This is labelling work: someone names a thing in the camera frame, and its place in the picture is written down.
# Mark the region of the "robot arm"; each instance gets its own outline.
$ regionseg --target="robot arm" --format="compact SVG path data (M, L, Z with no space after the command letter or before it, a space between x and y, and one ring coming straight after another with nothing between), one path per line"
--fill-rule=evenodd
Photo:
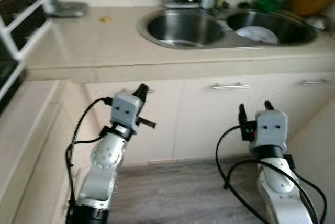
M113 99L108 133L94 147L91 168L66 224L103 224L113 204L118 169L127 144L138 132L139 124L155 127L155 123L138 117L146 101L149 87L141 84L133 93L119 93Z
M243 140L249 141L249 151L258 160L269 163L297 180L284 153L287 151L287 116L275 110L269 101L266 110L247 121L244 105L240 105L239 122ZM266 166L258 166L258 190L266 202L269 221L273 224L313 224L300 198L299 189L287 177Z

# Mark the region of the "sink basin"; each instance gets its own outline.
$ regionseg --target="sink basin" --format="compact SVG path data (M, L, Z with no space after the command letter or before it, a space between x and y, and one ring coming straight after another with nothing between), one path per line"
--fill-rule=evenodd
M192 10L162 10L142 19L140 34L153 43L170 48L203 48L225 34L218 20Z
M315 39L316 33L303 21L281 13L262 13L246 10L226 18L234 31L246 26L260 26L270 30L279 45L305 44Z
M201 9L161 10L144 16L138 31L143 38L174 49L277 46L265 43L264 34L257 35L258 40L250 40L235 32L247 26L266 28L263 30L270 33L279 46L300 46L312 42L317 36L300 18L251 9L225 10L215 16Z

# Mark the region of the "black cable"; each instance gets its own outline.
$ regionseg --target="black cable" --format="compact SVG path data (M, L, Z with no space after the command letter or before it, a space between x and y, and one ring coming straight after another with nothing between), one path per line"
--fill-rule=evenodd
M218 158L218 150L219 150L219 146L220 143L222 142L222 140L224 139L224 137L230 133L231 131L234 131L236 129L241 128L241 126L234 126L230 129L228 129L219 139L218 144L216 145L216 151L215 151L215 161L216 161L216 165L218 167L218 170L222 176L222 178L224 179L226 185L228 186L228 188L231 190L231 192L235 195L235 197L246 207L247 210L249 210L251 213L253 213L257 218L259 218L264 224L269 224L268 221L266 219L264 219L253 207L251 207L239 194L238 192L235 190L235 188L229 183L229 181L227 181L227 178L225 176L225 173L223 172L220 163L219 163L219 158Z
M236 129L239 129L239 128L241 128L241 125L239 125L239 126L234 126L234 127L232 127L232 128L230 128L230 129L228 129L221 137L220 137L220 139L219 139L219 141L218 141L218 143L217 143L217 146L216 146L216 152L215 152L215 160L216 160L216 164L217 164L217 167L218 167L218 170L219 170L219 172L220 172L220 174L221 174L221 176L222 176L222 178L223 178L223 180L225 181L225 186L226 187L228 187L230 190L231 190L231 192L235 195L235 197L237 197L237 199L246 207L246 209L248 209L251 213L253 213L257 218L259 218L263 223L265 223L265 224L269 224L268 223L268 221L267 220L265 220L253 207L251 207L238 193L237 193L237 191L235 190L235 188L230 184L230 182L229 182L229 180L228 180L228 178L225 176L225 173L223 172L223 170L222 170L222 168L221 168L221 165L220 165L220 163L219 163L219 159L218 159L218 150L219 150L219 146L220 146L220 144L221 144L221 142L222 142L222 140L224 139L224 137L228 134L228 133L230 133L230 132L232 132L233 130L236 130ZM264 163L264 166L267 166L267 167L270 167L270 168L272 168L272 169L274 169L274 170L276 170L276 169L278 169L278 168L276 168L275 166L273 166L272 167L272 165L270 165L270 164L268 164L268 163L266 163L266 162L262 162L262 161L255 161L255 160L252 160L252 163L260 163L260 164L263 164ZM288 174L286 174L285 172L283 172L282 170L280 170L280 169L278 169L279 171L279 173L282 173L284 176L286 176L288 179L290 179L291 177L288 175ZM292 180L293 180L293 183L295 183L295 185L296 184L298 184L293 178L291 178ZM303 188L298 184L298 186L300 187L299 188L299 190L302 192L302 194L303 195L305 195L306 196L306 200L307 201L309 201L309 206L310 206L310 208L312 209L312 211L313 211L313 214L314 214L314 218L315 218L315 221L316 221L316 223L319 223L319 220L318 220L318 218L317 218L317 215L316 215L316 212L315 212L315 209L314 209L314 207L313 207L313 205L312 205L312 203L311 203L311 201L310 201L310 199L308 198L308 196L307 196L307 194L306 194L306 192L303 190Z
M302 182L305 182L307 185L309 185L310 187L315 189L315 191L317 191L319 193L319 195L321 196L321 198L323 200L323 211L322 211L322 215L321 215L321 218L320 218L320 223L323 224L325 222L326 215L327 215L327 210L328 210L327 198L326 198L325 194L315 184L313 184L312 182L308 181L307 179L302 177L300 174L298 174L295 169L293 169L292 172L295 174L295 176L297 176L299 178L299 180L301 180Z
M111 105L113 99L110 97L105 97L105 98L99 98L94 100L92 103L90 103L90 105L85 109L83 115L81 116L81 118L79 119L75 130L73 132L73 136L72 136L72 140L71 140L71 144L68 146L68 148L66 149L66 153L65 153L65 160L66 160L66 167L68 170L68 176L69 176L69 183L70 183L70 200L69 200L69 208L68 208L68 212L66 213L66 220L65 223L68 224L70 221L70 215L72 214L73 211L73 207L75 204L75 191L74 191L74 185L73 185L73 178L72 178L72 170L71 168L73 167L72 164L72 154L73 154L73 147L76 144L75 139L77 137L78 134L78 130L79 127L83 121L83 119L85 118L86 114L88 113L88 111L98 102L103 101L105 104L107 105ZM90 141L78 141L77 143L81 142L85 142L85 143L93 143L95 141L98 141L99 139L94 139L94 140L90 140Z
M227 180L229 181L230 180L230 176L231 176L231 173L232 171L237 168L239 165L243 165L243 164L250 164L250 163L253 163L253 164L260 164L260 165L263 165L263 166L266 166L266 167L269 167L271 168L272 170L275 170L276 172L284 175L286 178L288 178L290 181L292 181L294 183L294 185L299 189L299 191L302 193L302 195L304 196L307 204L309 205L309 208L311 209L312 211L312 214L313 214L313 218L314 218L314 222L316 222L317 224L319 224L319 219L318 219L318 216L316 214L316 211L315 211L315 208L310 200L310 198L308 197L307 193L305 192L305 190L299 185L299 183L294 179L292 178L291 176L289 176L287 173L285 173L283 170L275 167L274 165L271 165L267 162L264 162L264 161L260 161L260 160L243 160L243 161L239 161L237 162L235 165L233 165L230 169L229 169L229 172L227 174Z

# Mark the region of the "kitchen cabinet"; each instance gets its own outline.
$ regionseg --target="kitchen cabinet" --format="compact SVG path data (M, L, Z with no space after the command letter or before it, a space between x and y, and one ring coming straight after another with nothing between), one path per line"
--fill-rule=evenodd
M251 77L255 110L271 101L275 109L288 116L288 141L335 95L334 73L293 73Z
M134 91L141 82L116 82L85 84L90 101L110 96L121 89ZM124 164L147 164L148 162L170 160L173 156L174 133L178 120L178 109L183 82L145 81L151 93L147 95L146 104L140 114L142 118L156 122L152 129L140 125L139 133L128 143ZM111 108L100 103L95 106L95 114L100 131L104 125L110 125Z
M0 117L0 223L11 224L57 118L58 81L24 82Z
M66 173L64 154L73 128L74 123L62 109L26 188L14 224L51 223Z
M46 21L47 17L41 5L12 30L11 35L17 48L21 50Z
M0 0L0 15L6 26L37 0Z
M186 80L176 128L174 157L213 157L221 134L238 125L239 105L254 104L249 84L249 76ZM241 140L237 130L224 140L220 149L223 155L246 153L248 143Z
M60 108L58 116L55 117L46 135L45 144L35 162L35 168L13 224L52 223L54 216L61 211L57 202L63 193L64 183L66 182L67 188L69 187L66 178L65 151L71 142L75 125L87 105L78 85L66 81L62 81L60 85L63 85L62 89L55 92L58 94L55 94L50 102L50 105L57 105ZM88 115L80 129L79 138L92 139L91 124L92 120ZM75 175L81 169L77 164L86 152L76 152Z
M174 157L214 157L221 134L238 125L239 104L244 103L249 120L264 110L269 100L288 115L289 138L335 94L333 73L251 75L185 81L176 129ZM234 86L236 83L247 85ZM214 89L215 86L226 86ZM220 155L248 154L240 131L227 136Z

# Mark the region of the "gray gripper housing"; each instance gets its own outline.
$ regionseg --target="gray gripper housing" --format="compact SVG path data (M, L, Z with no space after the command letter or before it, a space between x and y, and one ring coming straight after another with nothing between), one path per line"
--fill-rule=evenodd
M279 146L283 153L287 151L287 116L279 110L263 110L257 113L256 139L249 144L250 153L263 145Z
M138 132L137 115L142 106L143 102L138 97L128 93L119 93L113 99L110 122L120 123L132 129L136 135Z

